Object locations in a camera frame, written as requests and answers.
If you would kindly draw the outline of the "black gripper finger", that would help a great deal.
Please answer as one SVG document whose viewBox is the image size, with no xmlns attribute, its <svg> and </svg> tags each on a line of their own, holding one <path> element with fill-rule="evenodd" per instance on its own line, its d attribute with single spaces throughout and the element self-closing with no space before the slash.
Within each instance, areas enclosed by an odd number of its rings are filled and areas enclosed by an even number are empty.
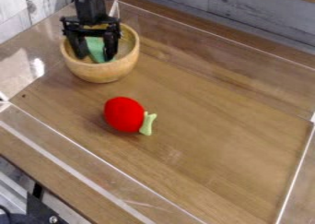
<svg viewBox="0 0 315 224">
<path fill-rule="evenodd" d="M 103 43 L 104 60 L 111 61 L 119 51 L 119 34 L 116 32 L 106 32 L 103 35 Z"/>
<path fill-rule="evenodd" d="M 72 50 L 79 59 L 84 59 L 88 55 L 87 40 L 78 32 L 67 31 L 67 38 L 71 43 Z"/>
</svg>

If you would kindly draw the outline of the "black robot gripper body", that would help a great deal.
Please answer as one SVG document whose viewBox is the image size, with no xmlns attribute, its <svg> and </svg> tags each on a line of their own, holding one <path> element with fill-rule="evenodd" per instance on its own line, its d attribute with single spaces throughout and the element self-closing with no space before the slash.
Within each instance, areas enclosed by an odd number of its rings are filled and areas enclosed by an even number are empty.
<svg viewBox="0 0 315 224">
<path fill-rule="evenodd" d="M 104 1 L 74 0 L 76 15 L 60 18 L 67 37 L 102 37 L 106 33 L 120 37 L 120 21 L 107 14 Z"/>
</svg>

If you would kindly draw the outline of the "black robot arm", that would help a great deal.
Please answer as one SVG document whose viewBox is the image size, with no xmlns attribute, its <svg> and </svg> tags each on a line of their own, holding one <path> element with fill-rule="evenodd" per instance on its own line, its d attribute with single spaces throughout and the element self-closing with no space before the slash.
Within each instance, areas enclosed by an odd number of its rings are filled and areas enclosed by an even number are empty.
<svg viewBox="0 0 315 224">
<path fill-rule="evenodd" d="M 74 0 L 76 15 L 60 18 L 63 35 L 79 59 L 91 54 L 87 37 L 103 39 L 102 54 L 106 61 L 111 61 L 119 53 L 120 20 L 107 14 L 104 1 Z"/>
</svg>

